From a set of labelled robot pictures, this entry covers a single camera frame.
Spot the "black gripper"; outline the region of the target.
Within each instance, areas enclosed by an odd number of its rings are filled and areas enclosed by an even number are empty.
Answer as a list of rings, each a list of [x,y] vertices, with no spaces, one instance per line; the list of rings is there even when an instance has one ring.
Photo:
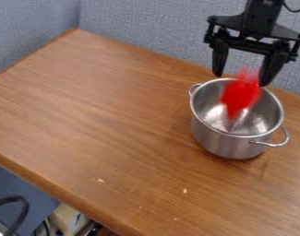
[[[285,0],[246,0],[245,10],[234,16],[209,16],[209,28],[204,41],[213,49],[213,73],[222,76],[234,49],[264,55],[260,69],[260,86],[268,86],[282,66],[295,61],[300,49],[300,32],[277,23],[281,8],[299,13],[287,6]]]

